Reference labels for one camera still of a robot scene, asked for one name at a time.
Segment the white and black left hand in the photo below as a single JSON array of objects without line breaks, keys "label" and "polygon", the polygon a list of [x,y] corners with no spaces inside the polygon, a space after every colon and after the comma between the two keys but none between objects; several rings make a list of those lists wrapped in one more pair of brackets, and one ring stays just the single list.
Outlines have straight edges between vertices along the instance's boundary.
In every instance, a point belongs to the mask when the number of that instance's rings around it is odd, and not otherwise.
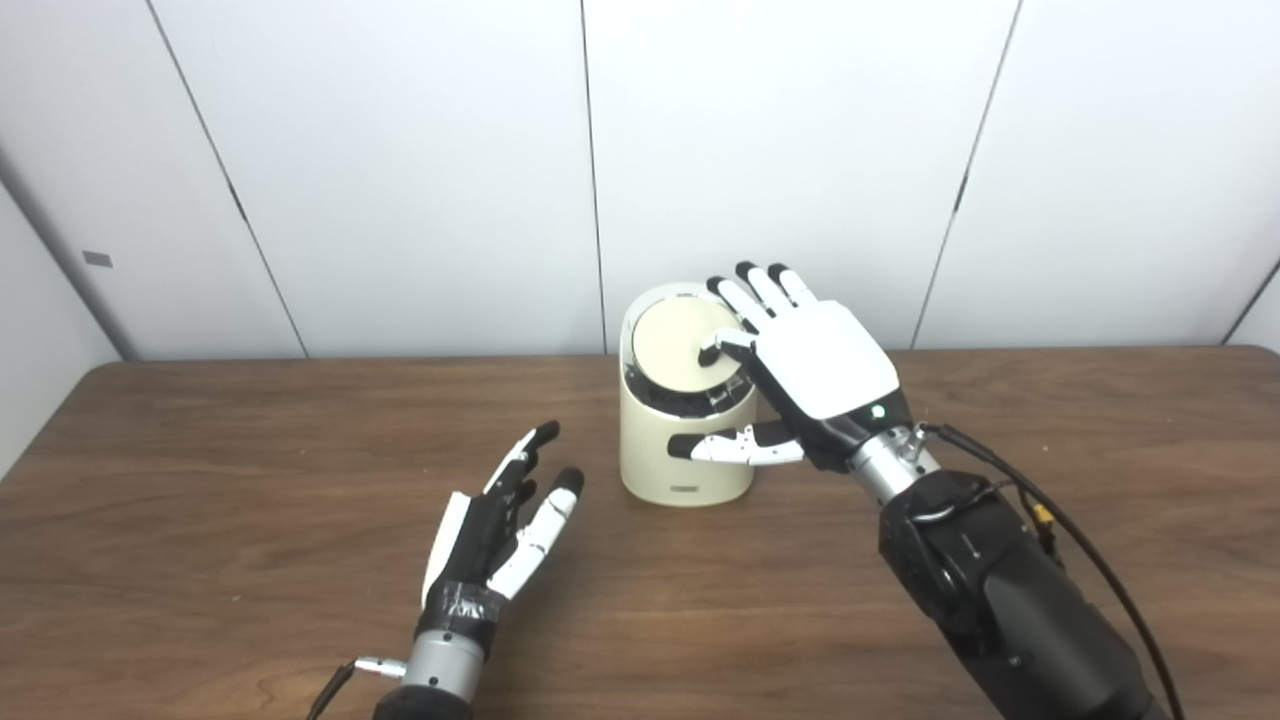
[{"label": "white and black left hand", "polygon": [[564,468],[522,520],[524,506],[538,493],[530,474],[539,452],[559,432],[556,420],[532,428],[480,493],[451,495],[429,553],[415,635],[440,632],[490,651],[502,614],[545,561],[585,486],[581,470]]}]

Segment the white and black right hand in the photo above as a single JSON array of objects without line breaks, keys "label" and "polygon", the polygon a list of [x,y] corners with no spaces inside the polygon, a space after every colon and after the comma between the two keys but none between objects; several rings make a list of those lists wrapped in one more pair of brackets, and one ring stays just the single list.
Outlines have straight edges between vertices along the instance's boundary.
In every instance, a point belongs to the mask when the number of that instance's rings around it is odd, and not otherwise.
[{"label": "white and black right hand", "polygon": [[707,288],[739,327],[704,340],[698,361],[733,359],[777,418],[672,436],[668,455],[750,466],[808,460],[851,474],[864,445],[910,421],[893,363],[849,307],[819,300],[785,264],[742,261],[735,273],[709,278]]}]

